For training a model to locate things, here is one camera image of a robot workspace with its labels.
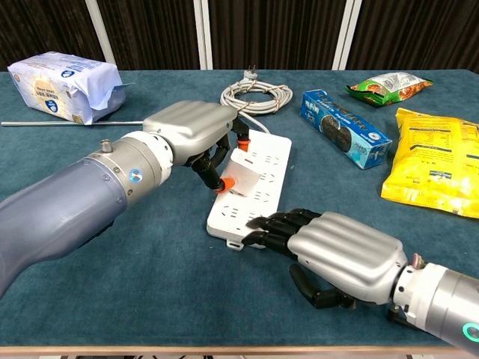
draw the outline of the dark curtain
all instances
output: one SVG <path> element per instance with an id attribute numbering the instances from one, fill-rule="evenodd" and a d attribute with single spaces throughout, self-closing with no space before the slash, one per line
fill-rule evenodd
<path id="1" fill-rule="evenodd" d="M 332 67 L 345 0 L 210 0 L 215 69 Z"/>
<path id="2" fill-rule="evenodd" d="M 105 60 L 85 0 L 1 0 L 0 70 L 48 51 Z"/>
<path id="3" fill-rule="evenodd" d="M 363 0 L 349 70 L 479 73 L 479 1 Z"/>
<path id="4" fill-rule="evenodd" d="M 98 0 L 120 70 L 199 69 L 193 0 Z"/>

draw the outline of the yellow snack bag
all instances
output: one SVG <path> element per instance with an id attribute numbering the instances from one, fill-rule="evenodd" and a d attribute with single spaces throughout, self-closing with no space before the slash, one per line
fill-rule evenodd
<path id="1" fill-rule="evenodd" d="M 479 125 L 399 108 L 386 200 L 479 218 Z"/>

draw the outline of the metal rod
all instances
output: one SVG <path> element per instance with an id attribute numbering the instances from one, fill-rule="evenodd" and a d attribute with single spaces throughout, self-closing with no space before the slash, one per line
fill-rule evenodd
<path id="1" fill-rule="evenodd" d="M 143 121 L 111 121 L 93 122 L 91 125 L 69 121 L 3 121 L 3 127 L 26 127 L 26 126 L 141 126 Z"/>

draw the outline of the green snack bag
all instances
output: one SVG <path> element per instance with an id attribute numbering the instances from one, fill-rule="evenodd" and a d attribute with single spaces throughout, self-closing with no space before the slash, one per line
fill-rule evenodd
<path id="1" fill-rule="evenodd" d="M 346 86 L 346 90 L 356 99 L 371 105 L 384 106 L 404 101 L 432 84 L 431 80 L 409 73 L 385 73 L 357 85 Z"/>

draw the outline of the white package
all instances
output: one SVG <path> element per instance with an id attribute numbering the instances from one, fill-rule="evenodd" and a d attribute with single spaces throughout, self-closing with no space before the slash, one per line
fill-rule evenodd
<path id="1" fill-rule="evenodd" d="M 8 67 L 28 107 L 66 120 L 92 124 L 125 101 L 116 65 L 46 52 Z"/>

